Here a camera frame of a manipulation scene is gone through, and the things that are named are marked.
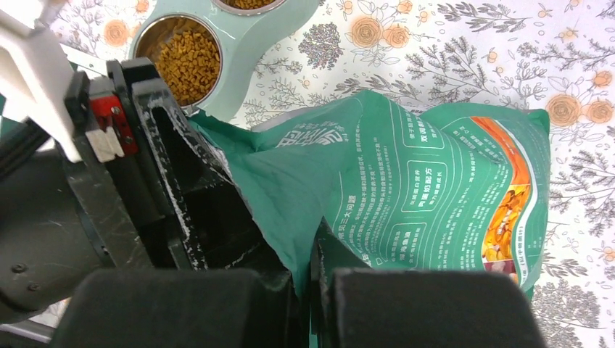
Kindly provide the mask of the teal dog food bag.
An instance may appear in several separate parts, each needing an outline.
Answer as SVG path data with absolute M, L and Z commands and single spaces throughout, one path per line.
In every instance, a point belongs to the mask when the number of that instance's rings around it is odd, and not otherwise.
M 361 91 L 245 130 L 190 124 L 223 156 L 298 283 L 321 222 L 374 269 L 506 274 L 531 294 L 548 224 L 550 118 L 487 104 L 416 115 Z

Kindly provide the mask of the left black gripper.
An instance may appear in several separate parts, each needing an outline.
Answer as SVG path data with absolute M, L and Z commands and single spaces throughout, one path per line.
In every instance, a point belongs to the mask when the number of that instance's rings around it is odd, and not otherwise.
M 170 209 L 178 269 L 285 270 L 223 153 L 157 77 L 144 57 L 109 61 L 99 78 L 74 73 L 64 106 L 81 162 L 41 151 L 49 135 L 32 120 L 2 135 L 2 312 L 42 312 L 100 268 L 153 268 L 143 232 Z

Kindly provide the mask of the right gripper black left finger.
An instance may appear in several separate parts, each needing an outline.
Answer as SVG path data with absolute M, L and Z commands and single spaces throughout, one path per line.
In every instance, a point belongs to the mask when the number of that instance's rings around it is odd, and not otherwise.
M 287 272 L 100 270 L 77 288 L 52 347 L 306 347 Z

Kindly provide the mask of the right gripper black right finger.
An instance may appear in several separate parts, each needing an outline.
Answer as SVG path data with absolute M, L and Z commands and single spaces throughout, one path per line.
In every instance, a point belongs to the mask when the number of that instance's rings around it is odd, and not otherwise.
M 322 221 L 310 261 L 320 347 L 544 347 L 529 302 L 486 272 L 376 270 Z

